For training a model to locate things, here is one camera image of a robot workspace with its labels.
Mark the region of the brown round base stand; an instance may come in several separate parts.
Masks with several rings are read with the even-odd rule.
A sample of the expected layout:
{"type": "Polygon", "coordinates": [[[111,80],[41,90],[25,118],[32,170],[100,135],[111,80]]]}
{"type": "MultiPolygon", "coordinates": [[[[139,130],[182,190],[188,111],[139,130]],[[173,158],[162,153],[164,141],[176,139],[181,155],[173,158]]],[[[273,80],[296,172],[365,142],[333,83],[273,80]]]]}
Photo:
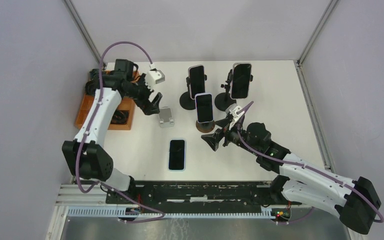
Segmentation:
{"type": "Polygon", "coordinates": [[[216,124],[215,121],[209,121],[209,122],[195,122],[196,129],[201,133],[210,133],[214,130],[216,124]]]}

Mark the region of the silver white phone stand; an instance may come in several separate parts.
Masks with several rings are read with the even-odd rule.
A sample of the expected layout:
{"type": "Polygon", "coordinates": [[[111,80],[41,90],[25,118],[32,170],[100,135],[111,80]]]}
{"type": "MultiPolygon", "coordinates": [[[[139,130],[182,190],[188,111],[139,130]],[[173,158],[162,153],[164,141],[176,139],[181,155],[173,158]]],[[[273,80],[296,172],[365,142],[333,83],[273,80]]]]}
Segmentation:
{"type": "Polygon", "coordinates": [[[159,119],[159,126],[161,128],[170,128],[175,125],[172,109],[170,107],[160,108],[158,119],[159,119]]]}

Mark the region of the lilac cased phone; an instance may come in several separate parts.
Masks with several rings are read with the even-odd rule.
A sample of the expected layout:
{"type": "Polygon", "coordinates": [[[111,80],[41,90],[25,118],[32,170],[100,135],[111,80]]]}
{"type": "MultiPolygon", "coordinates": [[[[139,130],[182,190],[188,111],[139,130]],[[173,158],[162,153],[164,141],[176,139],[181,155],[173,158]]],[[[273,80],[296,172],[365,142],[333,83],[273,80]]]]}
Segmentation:
{"type": "Polygon", "coordinates": [[[213,96],[211,93],[198,93],[195,96],[195,108],[198,123],[209,123],[214,120],[213,96]]]}

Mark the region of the light blue cased phone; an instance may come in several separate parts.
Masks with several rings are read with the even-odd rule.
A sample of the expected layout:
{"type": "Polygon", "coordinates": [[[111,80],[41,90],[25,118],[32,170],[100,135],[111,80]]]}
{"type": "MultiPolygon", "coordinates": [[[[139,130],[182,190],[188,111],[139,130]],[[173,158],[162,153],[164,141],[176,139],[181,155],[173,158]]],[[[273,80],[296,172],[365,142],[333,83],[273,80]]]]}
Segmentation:
{"type": "Polygon", "coordinates": [[[168,169],[183,171],[186,168],[186,141],[173,139],[169,142],[168,169]]]}

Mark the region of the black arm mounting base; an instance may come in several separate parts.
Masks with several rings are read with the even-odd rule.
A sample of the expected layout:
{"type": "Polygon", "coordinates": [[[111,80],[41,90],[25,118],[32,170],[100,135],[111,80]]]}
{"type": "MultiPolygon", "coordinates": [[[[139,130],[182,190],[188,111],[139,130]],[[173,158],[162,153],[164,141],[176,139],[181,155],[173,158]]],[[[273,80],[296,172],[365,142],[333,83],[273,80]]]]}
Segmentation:
{"type": "Polygon", "coordinates": [[[271,181],[137,180],[125,194],[145,206],[143,214],[247,214],[300,205],[275,191],[271,181]]]}

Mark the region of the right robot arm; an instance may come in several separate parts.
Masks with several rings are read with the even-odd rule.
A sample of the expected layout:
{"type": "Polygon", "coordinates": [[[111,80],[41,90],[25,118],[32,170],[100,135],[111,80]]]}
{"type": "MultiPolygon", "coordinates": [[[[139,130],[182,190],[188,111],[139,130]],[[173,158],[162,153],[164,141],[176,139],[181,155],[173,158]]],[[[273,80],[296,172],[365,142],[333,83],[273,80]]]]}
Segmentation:
{"type": "Polygon", "coordinates": [[[201,139],[213,151],[220,143],[225,147],[234,144],[256,155],[261,168],[277,174],[268,191],[273,203],[287,200],[323,210],[362,235],[369,233],[373,223],[384,222],[380,197],[369,179],[337,175],[305,161],[274,142],[264,123],[253,122],[243,129],[240,122],[229,126],[227,121],[218,121],[220,128],[201,139]]]}

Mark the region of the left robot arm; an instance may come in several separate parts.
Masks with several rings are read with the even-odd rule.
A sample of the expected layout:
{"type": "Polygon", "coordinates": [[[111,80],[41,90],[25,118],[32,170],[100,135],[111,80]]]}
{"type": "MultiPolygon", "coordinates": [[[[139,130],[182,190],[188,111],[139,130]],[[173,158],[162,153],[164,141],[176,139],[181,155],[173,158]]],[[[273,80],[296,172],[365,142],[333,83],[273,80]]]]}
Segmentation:
{"type": "Polygon", "coordinates": [[[104,141],[111,120],[124,97],[130,98],[146,116],[159,114],[163,95],[159,92],[153,100],[153,87],[165,80],[164,73],[150,64],[147,73],[134,76],[138,65],[127,59],[115,61],[114,69],[102,68],[90,72],[95,85],[92,106],[74,139],[64,141],[62,153],[78,185],[81,180],[92,180],[107,189],[118,190],[118,197],[125,204],[133,203],[137,190],[131,186],[131,176],[117,170],[111,156],[104,150],[104,141]]]}

